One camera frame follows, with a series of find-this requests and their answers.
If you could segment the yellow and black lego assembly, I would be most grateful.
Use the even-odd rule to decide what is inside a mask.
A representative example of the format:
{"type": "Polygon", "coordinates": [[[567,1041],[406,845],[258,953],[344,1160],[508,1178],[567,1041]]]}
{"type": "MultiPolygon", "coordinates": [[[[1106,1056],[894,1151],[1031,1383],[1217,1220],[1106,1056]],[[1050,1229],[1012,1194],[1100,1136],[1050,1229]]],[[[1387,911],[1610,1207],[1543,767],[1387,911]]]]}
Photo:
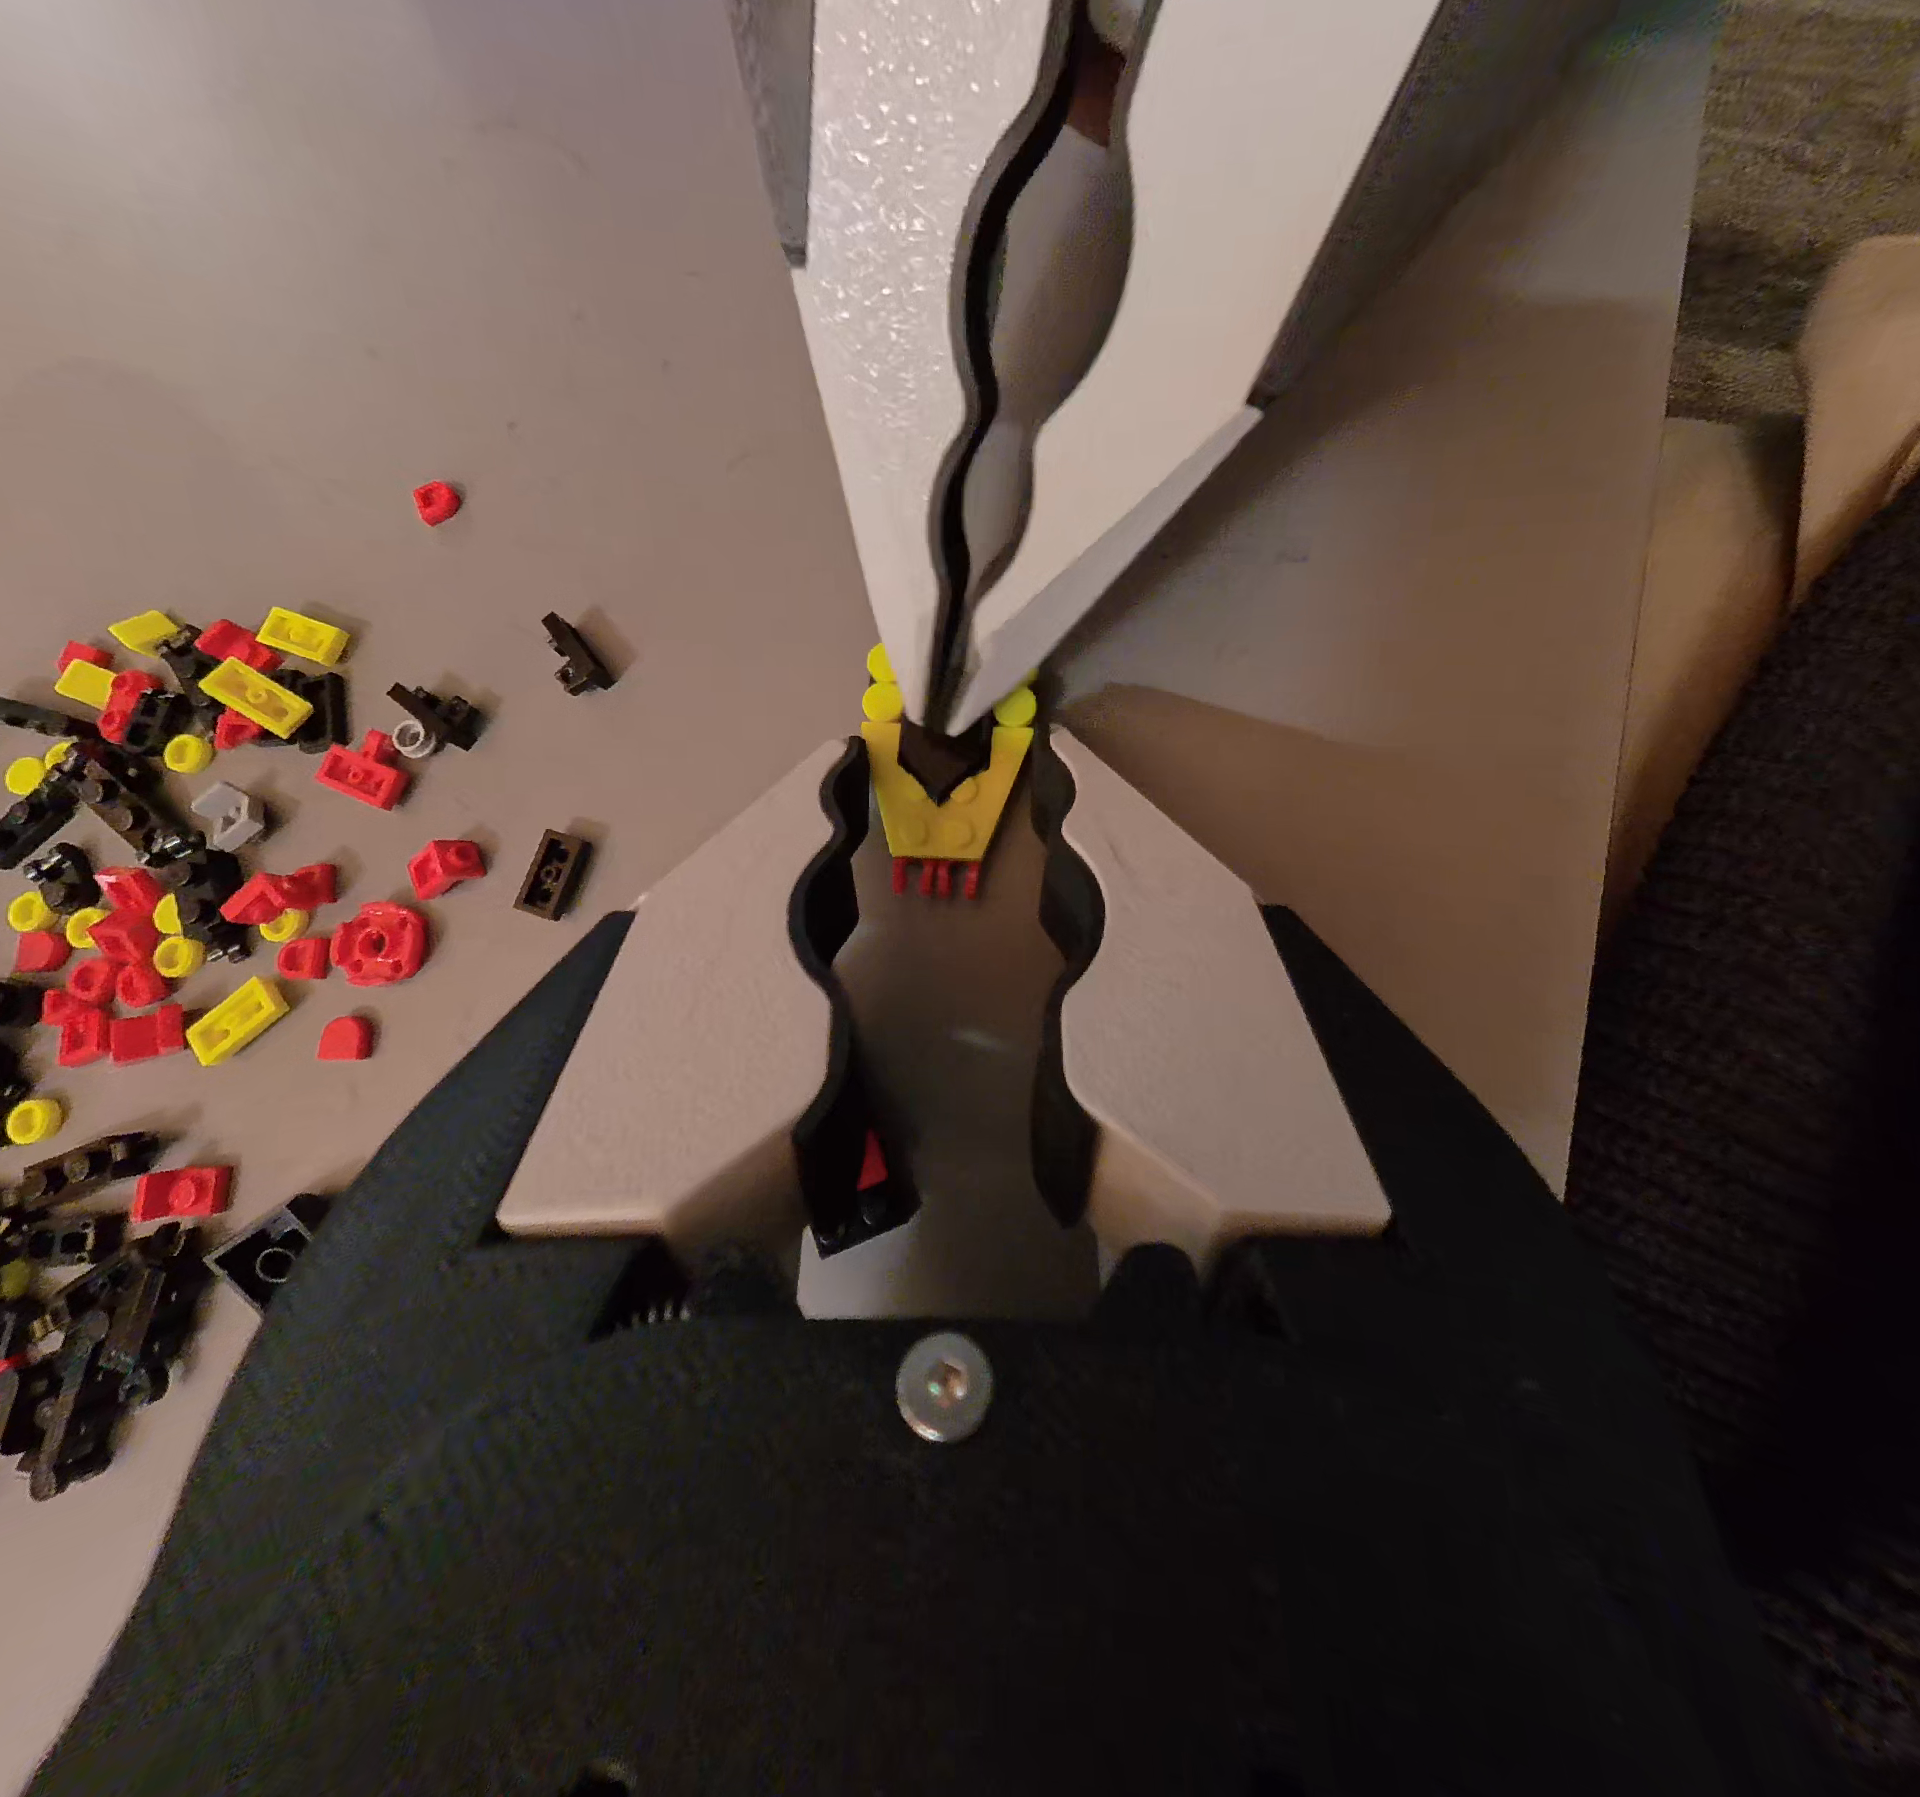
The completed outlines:
{"type": "Polygon", "coordinates": [[[901,895],[915,867],[922,895],[973,899],[1034,742],[1038,696],[1019,684],[969,730],[940,739],[906,718],[884,645],[868,650],[866,671],[860,734],[894,890],[901,895]]]}

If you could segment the dark brown two-stud lego plate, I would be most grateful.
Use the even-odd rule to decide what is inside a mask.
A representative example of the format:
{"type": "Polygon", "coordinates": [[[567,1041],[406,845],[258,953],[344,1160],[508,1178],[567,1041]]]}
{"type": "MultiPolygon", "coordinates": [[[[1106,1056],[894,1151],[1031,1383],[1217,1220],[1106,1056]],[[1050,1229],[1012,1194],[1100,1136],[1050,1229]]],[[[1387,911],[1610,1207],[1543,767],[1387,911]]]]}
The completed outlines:
{"type": "Polygon", "coordinates": [[[562,920],[579,895],[592,851],[587,835],[544,828],[518,879],[513,910],[537,920],[562,920]]]}

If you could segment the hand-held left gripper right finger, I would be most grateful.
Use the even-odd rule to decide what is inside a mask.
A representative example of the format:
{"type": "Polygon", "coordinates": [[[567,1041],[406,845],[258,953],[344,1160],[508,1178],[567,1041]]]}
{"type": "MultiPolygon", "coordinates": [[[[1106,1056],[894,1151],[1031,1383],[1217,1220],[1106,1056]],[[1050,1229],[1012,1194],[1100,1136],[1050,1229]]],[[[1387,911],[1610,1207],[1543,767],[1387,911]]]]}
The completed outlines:
{"type": "Polygon", "coordinates": [[[1031,1166],[1118,1258],[1375,1238],[1390,1207],[1254,890],[1073,732],[1036,755],[1044,1000],[1031,1166]]]}

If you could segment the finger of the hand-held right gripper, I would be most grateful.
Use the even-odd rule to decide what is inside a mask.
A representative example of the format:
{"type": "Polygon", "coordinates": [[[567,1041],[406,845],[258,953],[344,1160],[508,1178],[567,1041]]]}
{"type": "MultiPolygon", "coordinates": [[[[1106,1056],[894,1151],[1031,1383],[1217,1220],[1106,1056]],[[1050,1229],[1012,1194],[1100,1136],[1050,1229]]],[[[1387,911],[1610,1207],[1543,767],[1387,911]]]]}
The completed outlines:
{"type": "Polygon", "coordinates": [[[964,662],[961,476],[993,412],[996,205],[1058,100],[1073,0],[814,0],[791,272],[881,645],[944,729],[964,662]]]}
{"type": "Polygon", "coordinates": [[[1122,100],[1128,257],[973,600],[955,723],[1068,637],[1261,418],[1261,373],[1444,0],[1156,0],[1122,100]]]}

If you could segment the pile of lego bricks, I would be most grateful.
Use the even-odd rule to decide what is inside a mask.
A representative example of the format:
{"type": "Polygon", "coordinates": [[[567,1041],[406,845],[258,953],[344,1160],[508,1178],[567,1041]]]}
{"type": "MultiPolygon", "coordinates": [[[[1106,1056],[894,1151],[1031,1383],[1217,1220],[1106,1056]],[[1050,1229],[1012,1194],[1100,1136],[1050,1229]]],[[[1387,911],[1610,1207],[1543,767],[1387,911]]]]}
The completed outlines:
{"type": "Polygon", "coordinates": [[[169,1158],[166,1128],[59,1149],[54,1079],[212,1071],[293,1015],[298,986],[395,988],[428,964],[426,907],[488,873],[479,844],[432,838],[401,896],[347,907],[337,862],[260,864],[269,807],[214,775],[287,750],[319,790],[395,809],[411,767],[473,748],[472,700],[395,685],[395,727],[355,734],[349,632],[283,606],[256,630],[148,611],[110,637],[130,662],[59,650],[59,705],[4,698],[4,729],[41,742],[4,765],[2,1010],[2,1444],[37,1502],[102,1475],[168,1392],[236,1188],[233,1163],[169,1158]]]}

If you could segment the black lego slope brick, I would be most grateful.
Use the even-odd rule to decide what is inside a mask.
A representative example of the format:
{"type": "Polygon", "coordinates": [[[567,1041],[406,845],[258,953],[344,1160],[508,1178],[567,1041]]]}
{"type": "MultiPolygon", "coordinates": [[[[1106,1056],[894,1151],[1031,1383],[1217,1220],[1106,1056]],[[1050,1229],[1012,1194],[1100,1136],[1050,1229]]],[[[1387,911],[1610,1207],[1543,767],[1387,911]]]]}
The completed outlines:
{"type": "Polygon", "coordinates": [[[265,1314],[329,1209],[329,1194],[294,1194],[208,1250],[204,1262],[256,1312],[265,1314]]]}

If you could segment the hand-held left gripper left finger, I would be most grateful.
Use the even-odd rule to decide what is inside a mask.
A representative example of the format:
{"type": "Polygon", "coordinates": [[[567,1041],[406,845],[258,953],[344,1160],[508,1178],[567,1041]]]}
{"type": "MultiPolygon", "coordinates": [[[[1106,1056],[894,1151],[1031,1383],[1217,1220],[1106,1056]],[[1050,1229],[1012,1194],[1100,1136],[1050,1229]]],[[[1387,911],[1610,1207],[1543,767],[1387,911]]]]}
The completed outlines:
{"type": "Polygon", "coordinates": [[[833,958],[851,937],[868,752],[831,739],[629,910],[516,1160],[504,1233],[754,1250],[791,1282],[851,1211],[864,1109],[833,958]]]}

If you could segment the black lego plate with red tiles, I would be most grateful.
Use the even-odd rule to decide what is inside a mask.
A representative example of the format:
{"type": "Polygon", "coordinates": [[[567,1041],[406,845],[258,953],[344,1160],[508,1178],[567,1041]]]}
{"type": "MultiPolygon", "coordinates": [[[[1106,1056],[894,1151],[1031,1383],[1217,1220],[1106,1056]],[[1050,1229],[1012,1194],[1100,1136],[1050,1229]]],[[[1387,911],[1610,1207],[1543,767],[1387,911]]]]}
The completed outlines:
{"type": "Polygon", "coordinates": [[[920,1209],[917,1188],[857,1056],[833,1074],[806,1109],[796,1151],[806,1231],[818,1256],[838,1256],[890,1233],[920,1209]]]}

